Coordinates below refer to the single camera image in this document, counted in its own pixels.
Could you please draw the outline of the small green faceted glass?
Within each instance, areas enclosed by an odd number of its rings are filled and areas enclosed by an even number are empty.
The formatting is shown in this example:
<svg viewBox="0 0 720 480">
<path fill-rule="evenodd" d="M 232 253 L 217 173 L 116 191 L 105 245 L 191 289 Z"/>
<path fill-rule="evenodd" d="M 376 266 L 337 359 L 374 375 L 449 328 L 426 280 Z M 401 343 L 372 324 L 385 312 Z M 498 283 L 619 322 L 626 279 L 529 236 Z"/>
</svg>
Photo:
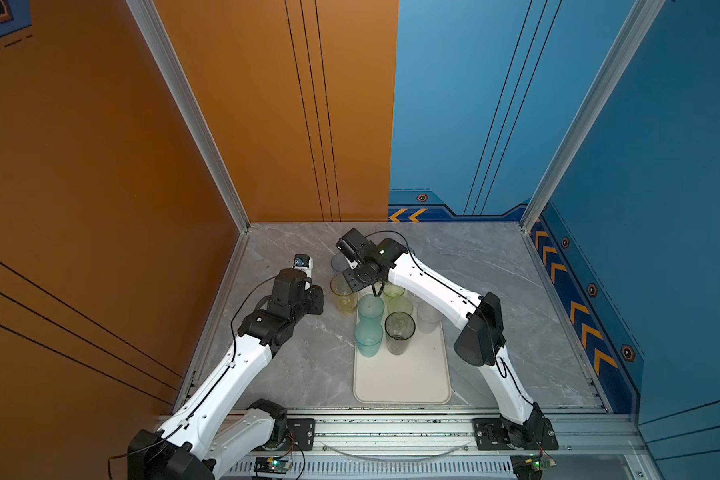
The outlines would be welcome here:
<svg viewBox="0 0 720 480">
<path fill-rule="evenodd" d="M 382 289 L 382 297 L 386 300 L 392 300 L 398 297 L 402 297 L 405 294 L 405 289 L 392 283 L 385 283 Z"/>
</svg>

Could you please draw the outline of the yellow tumbler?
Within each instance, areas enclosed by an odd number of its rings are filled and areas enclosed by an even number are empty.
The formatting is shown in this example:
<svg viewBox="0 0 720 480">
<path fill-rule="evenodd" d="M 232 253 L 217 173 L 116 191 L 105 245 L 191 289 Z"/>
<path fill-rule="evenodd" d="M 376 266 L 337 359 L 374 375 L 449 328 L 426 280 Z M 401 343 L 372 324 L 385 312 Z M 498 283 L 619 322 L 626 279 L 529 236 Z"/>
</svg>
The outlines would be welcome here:
<svg viewBox="0 0 720 480">
<path fill-rule="evenodd" d="M 338 311 L 344 315 L 356 312 L 358 293 L 353 292 L 342 274 L 336 274 L 330 281 L 330 289 Z"/>
</svg>

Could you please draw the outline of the dark smoky tumbler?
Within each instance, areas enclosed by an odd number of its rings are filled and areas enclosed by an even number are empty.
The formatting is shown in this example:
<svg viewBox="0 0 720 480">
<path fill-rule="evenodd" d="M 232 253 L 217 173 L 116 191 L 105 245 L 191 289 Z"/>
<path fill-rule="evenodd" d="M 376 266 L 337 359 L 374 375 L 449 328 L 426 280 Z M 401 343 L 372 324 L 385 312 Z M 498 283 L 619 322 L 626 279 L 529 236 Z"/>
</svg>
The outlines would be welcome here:
<svg viewBox="0 0 720 480">
<path fill-rule="evenodd" d="M 393 355 L 402 355 L 416 332 L 413 317 L 405 312 L 393 312 L 384 322 L 387 349 Z"/>
</svg>

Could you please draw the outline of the teal textured tumbler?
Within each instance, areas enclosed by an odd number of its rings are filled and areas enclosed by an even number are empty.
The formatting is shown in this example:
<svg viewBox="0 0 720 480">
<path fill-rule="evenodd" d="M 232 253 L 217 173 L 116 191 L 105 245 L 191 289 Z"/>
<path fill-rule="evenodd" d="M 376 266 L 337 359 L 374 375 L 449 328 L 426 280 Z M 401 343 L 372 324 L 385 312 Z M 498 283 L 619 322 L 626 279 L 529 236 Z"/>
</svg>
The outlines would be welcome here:
<svg viewBox="0 0 720 480">
<path fill-rule="evenodd" d="M 356 349 L 363 357 L 374 357 L 381 347 L 383 337 L 384 331 L 378 320 L 360 320 L 355 327 Z"/>
<path fill-rule="evenodd" d="M 386 305 L 382 298 L 372 294 L 364 295 L 358 301 L 357 314 L 360 322 L 369 321 L 376 324 L 382 322 Z"/>
</svg>

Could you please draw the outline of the clear plastic cup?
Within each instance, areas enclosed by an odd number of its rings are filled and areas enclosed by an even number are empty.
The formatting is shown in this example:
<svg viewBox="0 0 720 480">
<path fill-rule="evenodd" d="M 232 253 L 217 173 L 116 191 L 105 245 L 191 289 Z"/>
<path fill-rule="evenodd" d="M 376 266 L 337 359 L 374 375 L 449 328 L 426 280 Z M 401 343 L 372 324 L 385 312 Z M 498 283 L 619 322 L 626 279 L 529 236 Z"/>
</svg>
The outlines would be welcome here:
<svg viewBox="0 0 720 480">
<path fill-rule="evenodd" d="M 423 334 L 434 332 L 442 323 L 443 316 L 439 310 L 422 301 L 416 309 L 417 329 Z"/>
</svg>

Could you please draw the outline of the grey-blue frosted tumbler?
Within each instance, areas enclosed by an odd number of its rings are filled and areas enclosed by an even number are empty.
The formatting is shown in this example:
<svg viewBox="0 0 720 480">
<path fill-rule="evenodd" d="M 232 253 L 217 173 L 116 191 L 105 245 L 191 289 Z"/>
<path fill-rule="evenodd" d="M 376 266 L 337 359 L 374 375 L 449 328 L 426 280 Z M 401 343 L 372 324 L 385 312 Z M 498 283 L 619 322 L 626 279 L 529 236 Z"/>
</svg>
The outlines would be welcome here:
<svg viewBox="0 0 720 480">
<path fill-rule="evenodd" d="M 341 273 L 349 267 L 349 262 L 342 253 L 337 253 L 331 258 L 330 265 L 335 273 Z"/>
</svg>

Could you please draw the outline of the light green dotted cup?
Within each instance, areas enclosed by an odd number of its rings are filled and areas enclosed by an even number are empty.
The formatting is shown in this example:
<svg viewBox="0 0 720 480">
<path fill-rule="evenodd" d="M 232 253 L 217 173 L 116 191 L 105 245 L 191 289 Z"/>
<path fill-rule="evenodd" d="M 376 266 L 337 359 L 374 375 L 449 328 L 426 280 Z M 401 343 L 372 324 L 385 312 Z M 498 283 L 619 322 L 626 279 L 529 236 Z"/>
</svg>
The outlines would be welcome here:
<svg viewBox="0 0 720 480">
<path fill-rule="evenodd" d="M 390 299 L 387 303 L 387 312 L 393 313 L 405 313 L 409 316 L 413 315 L 414 306 L 412 301 L 405 296 L 398 296 Z"/>
</svg>

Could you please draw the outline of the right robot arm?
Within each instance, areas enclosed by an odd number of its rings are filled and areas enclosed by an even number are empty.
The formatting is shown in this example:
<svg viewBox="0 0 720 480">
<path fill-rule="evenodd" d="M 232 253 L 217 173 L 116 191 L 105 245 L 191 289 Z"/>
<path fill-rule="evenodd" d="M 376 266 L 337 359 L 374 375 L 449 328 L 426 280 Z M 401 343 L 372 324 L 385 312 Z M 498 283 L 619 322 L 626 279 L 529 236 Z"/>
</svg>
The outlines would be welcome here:
<svg viewBox="0 0 720 480">
<path fill-rule="evenodd" d="M 391 283 L 438 310 L 458 330 L 455 353 L 480 371 L 497 401 L 499 435 L 511 449 L 557 450 L 551 421 L 523 387 L 509 357 L 499 297 L 459 286 L 417 258 L 406 241 L 373 242 L 355 228 L 336 247 L 349 267 L 342 272 L 353 291 Z"/>
</svg>

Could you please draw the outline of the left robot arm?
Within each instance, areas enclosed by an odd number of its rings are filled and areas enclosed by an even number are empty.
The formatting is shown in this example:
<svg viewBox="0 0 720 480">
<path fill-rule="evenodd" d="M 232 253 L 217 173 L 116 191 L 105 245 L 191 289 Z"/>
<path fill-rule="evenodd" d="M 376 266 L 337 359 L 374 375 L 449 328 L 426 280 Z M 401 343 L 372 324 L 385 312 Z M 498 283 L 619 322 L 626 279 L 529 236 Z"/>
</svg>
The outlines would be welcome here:
<svg viewBox="0 0 720 480">
<path fill-rule="evenodd" d="M 125 458 L 130 479 L 219 479 L 252 450 L 277 447 L 287 429 L 284 407 L 260 399 L 232 426 L 222 425 L 248 385 L 292 338 L 306 315 L 324 307 L 312 260 L 294 258 L 273 279 L 233 336 L 233 344 L 199 389 L 156 431 L 139 431 Z"/>
</svg>

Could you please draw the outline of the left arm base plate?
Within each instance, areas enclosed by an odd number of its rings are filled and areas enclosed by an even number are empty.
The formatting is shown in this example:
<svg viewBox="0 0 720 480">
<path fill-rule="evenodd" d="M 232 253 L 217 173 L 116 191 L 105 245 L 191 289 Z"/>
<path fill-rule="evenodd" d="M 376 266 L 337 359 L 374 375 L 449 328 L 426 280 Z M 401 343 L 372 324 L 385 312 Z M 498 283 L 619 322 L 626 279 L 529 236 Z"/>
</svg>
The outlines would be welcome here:
<svg viewBox="0 0 720 480">
<path fill-rule="evenodd" d="M 294 448 L 303 452 L 313 450 L 316 420 L 314 418 L 288 418 L 286 424 L 277 424 L 273 437 L 256 451 L 288 451 Z"/>
</svg>

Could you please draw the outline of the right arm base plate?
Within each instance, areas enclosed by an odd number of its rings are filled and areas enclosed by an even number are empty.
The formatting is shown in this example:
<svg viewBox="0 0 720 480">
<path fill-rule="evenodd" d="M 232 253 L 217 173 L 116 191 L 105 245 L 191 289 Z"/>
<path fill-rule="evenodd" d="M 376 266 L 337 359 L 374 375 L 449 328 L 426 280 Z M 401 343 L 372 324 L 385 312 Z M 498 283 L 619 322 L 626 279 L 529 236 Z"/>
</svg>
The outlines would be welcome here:
<svg viewBox="0 0 720 480">
<path fill-rule="evenodd" d="M 552 423 L 546 417 L 531 426 L 505 422 L 501 418 L 476 418 L 472 420 L 472 427 L 480 451 L 559 449 Z"/>
</svg>

